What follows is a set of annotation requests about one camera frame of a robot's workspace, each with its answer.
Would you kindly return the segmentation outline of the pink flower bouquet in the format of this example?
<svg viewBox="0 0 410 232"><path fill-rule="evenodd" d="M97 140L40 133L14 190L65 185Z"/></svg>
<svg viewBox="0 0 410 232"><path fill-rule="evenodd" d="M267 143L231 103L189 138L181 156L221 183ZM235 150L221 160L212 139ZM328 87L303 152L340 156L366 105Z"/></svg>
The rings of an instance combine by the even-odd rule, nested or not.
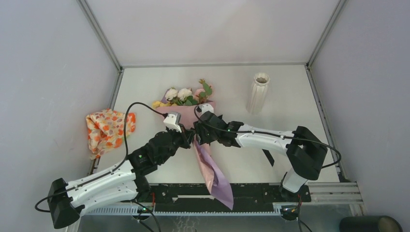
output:
<svg viewBox="0 0 410 232"><path fill-rule="evenodd" d="M201 88L193 91L192 88L175 87L167 89L160 101L152 103L152 107L160 113L169 113L171 111L181 114L180 123L186 129L193 129L194 122L197 118L194 115L194 108L203 103L210 103L216 107L215 102L210 100L214 88L206 80L201 79L199 83ZM212 158L210 145L199 145L194 139L193 151L195 152L199 170L204 178L206 188L211 196L220 201L228 209L233 210L234 197L229 181L217 166Z"/></svg>

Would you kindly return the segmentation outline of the black printed ribbon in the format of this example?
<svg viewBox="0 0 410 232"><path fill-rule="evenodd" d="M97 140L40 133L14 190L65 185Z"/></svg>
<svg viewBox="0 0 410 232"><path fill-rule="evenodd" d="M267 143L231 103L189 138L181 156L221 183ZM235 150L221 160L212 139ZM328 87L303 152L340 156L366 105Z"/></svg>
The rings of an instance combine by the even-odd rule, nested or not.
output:
<svg viewBox="0 0 410 232"><path fill-rule="evenodd" d="M263 153L266 156L266 158L268 159L269 164L273 167L274 163L275 163L275 160L274 160L273 156L271 155L270 151L266 150L266 149L263 149Z"/></svg>

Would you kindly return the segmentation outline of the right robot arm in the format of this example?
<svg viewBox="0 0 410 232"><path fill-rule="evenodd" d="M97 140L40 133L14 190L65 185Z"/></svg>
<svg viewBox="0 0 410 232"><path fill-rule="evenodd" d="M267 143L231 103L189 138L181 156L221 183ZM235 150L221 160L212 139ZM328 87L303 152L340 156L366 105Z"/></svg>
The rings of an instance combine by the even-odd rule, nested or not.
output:
<svg viewBox="0 0 410 232"><path fill-rule="evenodd" d="M239 121L225 122L211 111L195 112L194 115L197 118L194 128L201 145L216 141L225 147L257 148L287 157L291 169L284 175L279 188L283 200L292 201L307 181L319 179L328 146L308 128L265 130Z"/></svg>

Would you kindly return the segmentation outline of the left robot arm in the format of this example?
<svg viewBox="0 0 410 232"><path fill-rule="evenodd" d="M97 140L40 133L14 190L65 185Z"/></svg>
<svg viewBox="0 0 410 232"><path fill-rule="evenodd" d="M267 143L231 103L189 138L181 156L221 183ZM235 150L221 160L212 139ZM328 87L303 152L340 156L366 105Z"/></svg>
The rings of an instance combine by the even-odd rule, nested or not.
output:
<svg viewBox="0 0 410 232"><path fill-rule="evenodd" d="M167 129L99 173L69 182L63 178L54 180L47 199L54 228L65 228L84 214L112 203L148 200L151 188L146 175L156 171L179 148L189 149L194 134L193 130Z"/></svg>

